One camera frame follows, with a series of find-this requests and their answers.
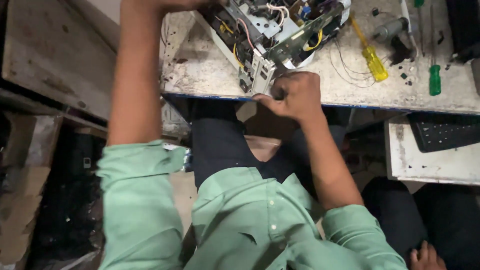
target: yellow wire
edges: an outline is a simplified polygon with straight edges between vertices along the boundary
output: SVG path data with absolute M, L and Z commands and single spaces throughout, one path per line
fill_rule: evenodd
M 239 59 L 237 58 L 237 44 L 233 44 L 233 57 L 235 57 L 235 60 L 237 60 L 239 66 L 243 69 L 244 65 L 239 61 Z
M 320 31 L 318 31 L 318 42 L 317 42 L 317 45 L 315 45 L 315 47 L 307 47 L 305 49 L 305 51 L 310 51 L 310 50 L 313 50 L 314 48 L 318 47 L 318 45 L 320 45 L 320 42 L 322 42 L 322 37 L 324 35 L 324 30 L 323 29 L 320 29 Z
M 229 31 L 231 34 L 233 34 L 232 29 L 230 29 L 230 27 L 229 27 L 224 21 L 222 21 L 222 20 L 221 20 L 220 18 L 218 18 L 217 16 L 215 16 L 215 18 L 216 18 L 217 20 L 221 21 L 222 24 L 223 24 L 223 26 L 225 27 L 225 29 L 226 29 L 227 31 Z

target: yellow screwdriver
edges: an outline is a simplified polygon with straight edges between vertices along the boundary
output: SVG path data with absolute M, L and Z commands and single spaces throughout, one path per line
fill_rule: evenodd
M 386 78 L 388 78 L 388 72 L 382 64 L 380 58 L 378 58 L 377 54 L 375 53 L 375 47 L 368 44 L 367 39 L 361 32 L 359 25 L 353 17 L 353 14 L 350 14 L 349 19 L 352 23 L 353 29 L 355 29 L 355 32 L 357 32 L 357 35 L 359 36 L 360 41 L 363 44 L 362 55 L 367 60 L 368 68 L 370 69 L 370 72 L 375 78 L 375 81 L 381 82 L 385 80 Z

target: metal rod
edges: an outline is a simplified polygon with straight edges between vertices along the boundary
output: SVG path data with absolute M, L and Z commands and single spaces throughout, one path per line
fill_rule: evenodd
M 435 51 L 435 17 L 433 15 L 433 4 L 430 6 L 430 23 L 432 24 L 432 66 L 437 64 L 437 54 Z
M 418 7 L 417 10 L 419 12 L 420 48 L 422 56 L 425 57 L 425 49 L 423 48 L 423 16 L 421 14 L 421 7 Z

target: black keyboard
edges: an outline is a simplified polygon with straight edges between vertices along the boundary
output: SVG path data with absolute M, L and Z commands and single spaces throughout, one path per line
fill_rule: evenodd
M 422 153 L 480 143 L 480 116 L 414 112 L 407 117 Z

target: rolled-up sleeve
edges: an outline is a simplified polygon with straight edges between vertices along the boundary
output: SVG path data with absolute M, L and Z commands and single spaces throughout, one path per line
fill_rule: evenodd
M 322 226 L 327 240 L 365 256 L 384 269 L 406 269 L 403 258 L 387 243 L 377 219 L 361 205 L 326 212 Z
M 168 174 L 182 167 L 184 153 L 166 152 L 161 140 L 104 149 L 97 171 L 107 239 L 101 270 L 180 268 L 182 224 Z

